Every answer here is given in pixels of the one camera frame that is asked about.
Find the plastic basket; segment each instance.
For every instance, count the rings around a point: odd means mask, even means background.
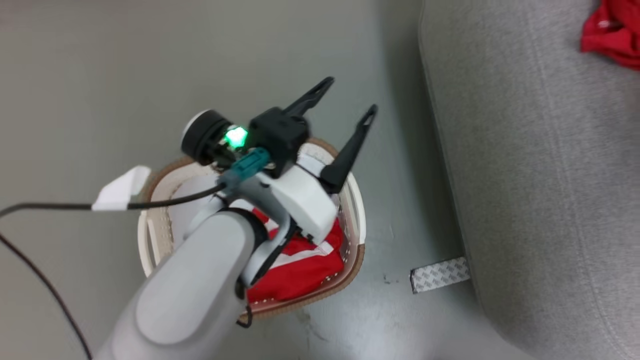
[[[300,150],[301,156],[310,156],[320,163],[329,164],[337,151],[322,140],[312,138]],[[142,201],[166,200],[187,180],[213,174],[211,167],[202,167],[190,158],[175,161],[160,172],[142,191]],[[339,223],[345,239],[340,249],[344,262],[342,272],[327,278],[322,285],[303,297],[280,302],[263,299],[250,304],[253,318],[265,318],[292,311],[311,304],[344,289],[355,278],[364,260],[366,221],[362,197],[355,178],[349,174],[346,184],[337,197]],[[138,250],[145,275],[149,276],[155,265],[173,252],[172,221],[166,208],[142,211],[138,220]]]

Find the black cable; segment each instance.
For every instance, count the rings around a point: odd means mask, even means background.
[[[65,304],[65,301],[62,300],[62,297],[56,290],[55,286],[51,284],[51,281],[49,281],[49,279],[45,276],[45,274],[42,273],[42,271],[27,257],[27,255],[25,255],[22,251],[20,251],[20,249],[15,247],[15,245],[12,244],[9,240],[7,240],[2,234],[0,234],[0,241],[5,246],[7,246],[14,255],[20,258],[20,260],[22,260],[22,262],[25,263],[31,269],[31,271],[33,271],[36,274],[36,276],[38,276],[38,278],[42,281],[44,286],[47,287],[51,295],[53,295],[53,297],[56,299],[56,302],[58,302],[60,309],[62,309],[62,312],[65,314],[65,318],[67,318],[67,322],[69,323],[69,325],[71,325],[71,328],[73,328],[74,333],[78,337],[78,340],[82,345],[82,349],[84,350],[84,354],[86,355],[86,358],[89,360],[93,359],[91,350],[89,349],[89,345],[87,344],[86,339],[84,338],[84,334],[80,330],[80,327],[78,327],[78,324],[74,320],[74,317],[71,315],[69,308]]]
[[[218,184],[211,189],[206,189],[199,193],[179,197],[177,199],[152,201],[152,202],[133,202],[127,206],[127,210],[141,210],[141,209],[153,209],[153,208],[165,208],[167,206],[173,206],[183,204],[185,202],[194,201],[203,197],[214,195],[218,191],[224,189],[227,185],[225,183]]]
[[[241,322],[240,320],[236,320],[236,324],[244,327],[245,329],[249,329],[251,324],[253,323],[253,312],[251,311],[251,306],[246,306],[246,322]]]
[[[225,184],[218,184],[213,188],[204,190],[199,193],[194,193],[191,195],[187,195],[184,197],[179,197],[177,199],[171,200],[163,200],[163,201],[152,201],[152,202],[133,202],[127,205],[127,210],[137,210],[137,209],[153,209],[153,208],[164,208],[167,206],[173,206],[178,204],[183,204],[185,202],[194,201],[197,199],[201,199],[203,197],[213,195],[216,192],[225,188]],[[16,204],[9,206],[8,208],[0,211],[0,218],[5,217],[11,213],[16,211],[25,210],[25,209],[41,209],[41,210],[88,210],[91,211],[93,204],[65,204],[65,203],[46,203],[46,202],[23,202],[21,204]],[[89,345],[84,338],[84,334],[80,330],[80,327],[77,325],[74,317],[71,315],[66,303],[62,300],[62,297],[56,290],[55,286],[49,281],[49,279],[44,275],[44,273],[34,264],[34,262],[27,257],[20,249],[18,249],[12,242],[10,242],[7,238],[5,238],[2,234],[0,234],[0,241],[6,246],[14,255],[16,255],[22,262],[29,267],[29,269],[36,274],[36,276],[42,281],[47,290],[51,293],[51,295],[56,299],[56,302],[62,309],[62,312],[67,319],[67,322],[73,329],[76,334],[78,341],[82,345],[84,350],[84,354],[88,360],[92,360],[93,356],[91,350],[89,349]]]

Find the gray sofa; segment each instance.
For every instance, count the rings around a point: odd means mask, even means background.
[[[541,360],[640,359],[640,73],[595,0],[426,0],[420,48],[478,299]]]

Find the red cloth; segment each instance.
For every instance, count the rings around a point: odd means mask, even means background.
[[[602,0],[584,23],[580,50],[640,70],[640,0]]]
[[[269,218],[256,209],[253,212],[258,215],[265,224]],[[269,232],[269,237],[273,238],[278,232],[274,229]],[[256,285],[248,291],[250,302],[275,299],[279,301],[291,300],[308,293],[311,293],[327,277],[333,277],[344,268],[344,263],[340,257],[340,247],[342,246],[343,233],[338,220],[333,223],[333,228],[324,239],[327,244],[316,247],[302,236],[294,236],[282,251],[281,256],[276,260],[291,261],[284,265],[271,267],[267,274],[262,277]]]

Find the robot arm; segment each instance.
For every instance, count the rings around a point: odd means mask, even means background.
[[[330,194],[340,192],[376,114],[374,105],[319,178],[299,167],[298,151],[310,137],[303,115],[332,83],[327,78],[285,110],[272,108],[253,119],[244,143],[229,139],[237,127],[215,111],[189,122],[182,150],[222,171],[225,196],[259,208],[278,223],[278,233],[270,240],[250,211],[205,208],[184,244],[135,294],[96,359],[210,359],[245,310],[246,289],[294,234],[304,230],[316,243],[326,237],[337,212]]]

